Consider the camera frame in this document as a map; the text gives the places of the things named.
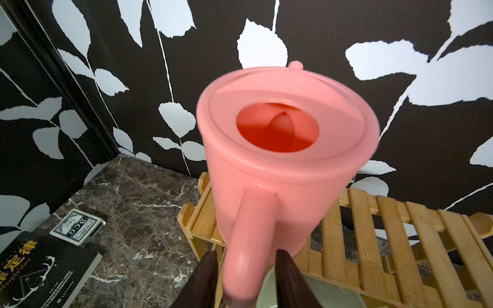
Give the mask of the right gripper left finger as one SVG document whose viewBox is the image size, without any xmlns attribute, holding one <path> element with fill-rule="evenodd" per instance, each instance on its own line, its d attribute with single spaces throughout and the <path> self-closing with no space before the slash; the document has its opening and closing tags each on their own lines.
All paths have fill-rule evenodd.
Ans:
<svg viewBox="0 0 493 308">
<path fill-rule="evenodd" d="M 214 250 L 206 252 L 171 308 L 212 308 L 218 283 L 218 259 Z"/>
</svg>

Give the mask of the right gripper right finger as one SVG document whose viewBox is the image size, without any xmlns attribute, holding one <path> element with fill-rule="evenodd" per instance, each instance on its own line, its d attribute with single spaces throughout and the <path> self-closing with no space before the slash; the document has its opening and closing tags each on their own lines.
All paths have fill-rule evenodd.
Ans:
<svg viewBox="0 0 493 308">
<path fill-rule="evenodd" d="M 286 250 L 277 250 L 276 252 L 275 273 L 278 307 L 322 308 Z"/>
</svg>

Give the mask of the green watering can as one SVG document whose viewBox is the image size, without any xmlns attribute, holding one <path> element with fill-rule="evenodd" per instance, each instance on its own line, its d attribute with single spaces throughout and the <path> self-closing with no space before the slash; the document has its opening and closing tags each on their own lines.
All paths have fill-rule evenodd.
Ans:
<svg viewBox="0 0 493 308">
<path fill-rule="evenodd" d="M 306 275 L 303 275 L 303 277 L 322 307 L 367 307 L 359 293 L 319 281 Z M 274 266 L 269 269 L 264 278 L 256 307 L 278 307 Z"/>
</svg>

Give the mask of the wooden slatted shelf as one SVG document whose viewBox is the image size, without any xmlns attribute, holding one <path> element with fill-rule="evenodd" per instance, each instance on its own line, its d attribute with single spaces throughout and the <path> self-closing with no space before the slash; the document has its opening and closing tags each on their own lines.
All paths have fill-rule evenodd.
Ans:
<svg viewBox="0 0 493 308">
<path fill-rule="evenodd" d="M 301 273 L 354 291 L 368 307 L 491 307 L 492 216 L 432 210 L 345 190 L 322 219 L 322 248 Z"/>
</svg>

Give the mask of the pink watering can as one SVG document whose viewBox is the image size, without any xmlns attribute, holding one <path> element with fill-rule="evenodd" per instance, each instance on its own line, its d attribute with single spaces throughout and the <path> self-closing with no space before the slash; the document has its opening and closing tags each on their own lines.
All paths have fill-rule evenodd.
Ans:
<svg viewBox="0 0 493 308">
<path fill-rule="evenodd" d="M 252 307 L 277 251 L 297 254 L 371 159 L 379 121 L 359 94 L 299 61 L 223 75 L 196 119 L 228 247 L 225 300 Z"/>
</svg>

